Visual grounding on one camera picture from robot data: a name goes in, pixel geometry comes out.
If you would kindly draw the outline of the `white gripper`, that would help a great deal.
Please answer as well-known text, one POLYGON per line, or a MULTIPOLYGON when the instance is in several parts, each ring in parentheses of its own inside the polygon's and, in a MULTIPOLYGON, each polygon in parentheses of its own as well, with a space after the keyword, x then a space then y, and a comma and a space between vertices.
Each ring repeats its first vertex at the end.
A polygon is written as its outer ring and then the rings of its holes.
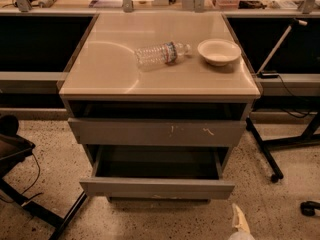
POLYGON ((240 232, 233 233, 228 240, 255 240, 255 238, 249 234, 250 228, 241 208, 237 204, 233 203, 232 210, 232 227, 236 228, 240 232))

